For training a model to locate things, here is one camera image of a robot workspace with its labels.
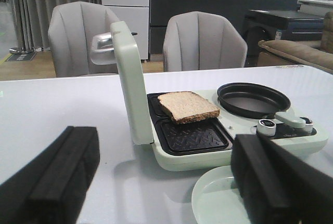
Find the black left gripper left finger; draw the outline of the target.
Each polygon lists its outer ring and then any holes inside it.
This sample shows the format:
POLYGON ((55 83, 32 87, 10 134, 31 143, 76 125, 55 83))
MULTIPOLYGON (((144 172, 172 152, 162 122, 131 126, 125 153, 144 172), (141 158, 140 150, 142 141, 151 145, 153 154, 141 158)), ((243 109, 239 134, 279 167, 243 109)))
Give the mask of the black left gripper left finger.
POLYGON ((1 223, 76 223, 99 161, 97 129, 68 126, 1 184, 1 223))

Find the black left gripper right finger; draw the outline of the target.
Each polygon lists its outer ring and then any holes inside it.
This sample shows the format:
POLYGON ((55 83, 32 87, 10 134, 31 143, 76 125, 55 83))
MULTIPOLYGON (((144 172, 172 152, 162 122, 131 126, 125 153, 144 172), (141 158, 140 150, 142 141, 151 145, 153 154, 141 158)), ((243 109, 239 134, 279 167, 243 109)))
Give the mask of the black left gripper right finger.
POLYGON ((231 169, 251 223, 332 223, 332 177, 270 139, 237 135, 231 169))

